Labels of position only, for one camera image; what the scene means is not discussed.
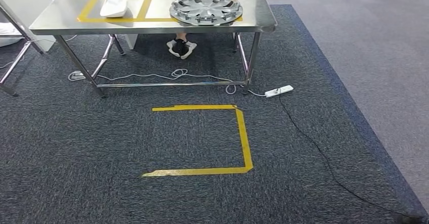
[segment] floor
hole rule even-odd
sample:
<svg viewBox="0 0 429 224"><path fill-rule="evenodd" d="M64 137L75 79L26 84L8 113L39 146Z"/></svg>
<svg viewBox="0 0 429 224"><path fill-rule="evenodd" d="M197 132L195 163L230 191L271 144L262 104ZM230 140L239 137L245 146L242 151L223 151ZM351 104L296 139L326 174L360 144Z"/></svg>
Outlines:
<svg viewBox="0 0 429 224"><path fill-rule="evenodd" d="M393 170L402 179L391 161L380 164L387 153L367 147L379 142L362 134L368 124L345 104L350 95L327 73L332 69L293 7L271 7L279 25L260 44L264 63L255 65L251 89L263 92L286 78L295 85L276 98L246 97L240 89L228 95L224 87L153 87L111 88L100 99L86 81L65 79L74 66L58 44L43 56L29 51L8 81L20 96L0 97L0 223L399 223L398 214L353 197L335 180L384 208L423 215L416 198L404 200L414 195L403 180L386 177ZM244 77L230 34L190 34L199 47L185 61L167 52L172 36L140 35L124 56L113 48L100 74L187 68L194 75ZM251 34L242 41L248 51ZM107 42L106 35L81 35L69 44L92 71ZM0 48L0 60L13 57L12 48L19 45ZM235 108L151 110L179 104L237 105L248 144L241 144ZM247 173L141 177L158 169L241 167L247 147L245 165L253 166Z"/></svg>
<svg viewBox="0 0 429 224"><path fill-rule="evenodd" d="M268 1L293 5L429 209L429 0Z"/></svg>

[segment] white plastic object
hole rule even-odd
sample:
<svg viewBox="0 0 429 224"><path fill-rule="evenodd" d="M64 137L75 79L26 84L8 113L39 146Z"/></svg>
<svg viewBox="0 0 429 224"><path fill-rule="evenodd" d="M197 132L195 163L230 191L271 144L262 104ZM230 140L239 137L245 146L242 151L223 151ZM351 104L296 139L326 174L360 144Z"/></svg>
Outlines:
<svg viewBox="0 0 429 224"><path fill-rule="evenodd" d="M287 92L292 91L292 90L293 90L293 87L291 87L290 85L287 85L287 86L283 86L281 88L276 88L276 89L273 89L271 91L265 92L265 96L267 98L270 98L272 96L287 93Z"/></svg>
<svg viewBox="0 0 429 224"><path fill-rule="evenodd" d="M100 16L107 18L123 17L126 12L126 0L104 0Z"/></svg>
<svg viewBox="0 0 429 224"><path fill-rule="evenodd" d="M12 23L0 23L0 34L20 35L19 31L12 25ZM0 38L0 47L16 43L21 39L22 38Z"/></svg>

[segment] shoe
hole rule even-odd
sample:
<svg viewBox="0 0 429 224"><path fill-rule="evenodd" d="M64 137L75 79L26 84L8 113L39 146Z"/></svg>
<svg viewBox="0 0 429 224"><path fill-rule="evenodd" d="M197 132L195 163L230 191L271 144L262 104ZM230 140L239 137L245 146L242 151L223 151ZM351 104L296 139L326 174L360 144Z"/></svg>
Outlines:
<svg viewBox="0 0 429 224"><path fill-rule="evenodd" d="M196 43L184 42L182 39L173 39L167 43L168 51L181 59L186 59L192 51L197 47Z"/></svg>

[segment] power strip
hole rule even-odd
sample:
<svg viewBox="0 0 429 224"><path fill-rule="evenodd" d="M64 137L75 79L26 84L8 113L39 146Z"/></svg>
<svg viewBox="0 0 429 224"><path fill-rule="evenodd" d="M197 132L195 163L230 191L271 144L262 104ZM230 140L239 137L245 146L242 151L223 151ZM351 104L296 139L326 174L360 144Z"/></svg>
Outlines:
<svg viewBox="0 0 429 224"><path fill-rule="evenodd" d="M283 93L287 93L287 92L292 91L292 90L293 90L293 87L291 85L283 86L283 87L276 88L276 89L273 89L271 91L265 92L265 97L271 98L273 96L283 94Z"/></svg>

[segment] dark gray carpet tile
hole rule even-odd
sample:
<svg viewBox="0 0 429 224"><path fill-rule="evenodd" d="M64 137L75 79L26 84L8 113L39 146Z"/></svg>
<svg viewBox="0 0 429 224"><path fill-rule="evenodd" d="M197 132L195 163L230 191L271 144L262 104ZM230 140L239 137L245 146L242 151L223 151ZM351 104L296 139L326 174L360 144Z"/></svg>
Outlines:
<svg viewBox="0 0 429 224"><path fill-rule="evenodd" d="M273 8L279 26L263 36L251 89L293 85L281 100L328 156L337 179L367 200L404 211L289 10ZM186 68L242 80L231 35L189 35L198 47L185 61L167 52L172 36L141 35L125 56L114 48L101 74L169 75ZM251 39L243 35L247 50ZM70 44L92 70L107 40L78 36ZM58 45L49 54L29 55L17 73L20 97L0 97L2 223L396 223L398 215L356 199L333 181L279 98L243 96L239 88L227 95L224 87L158 87L107 89L108 98L100 99L85 81L66 79L75 69ZM139 177L157 169L242 166L233 110L151 111L178 104L238 105L254 169Z"/></svg>

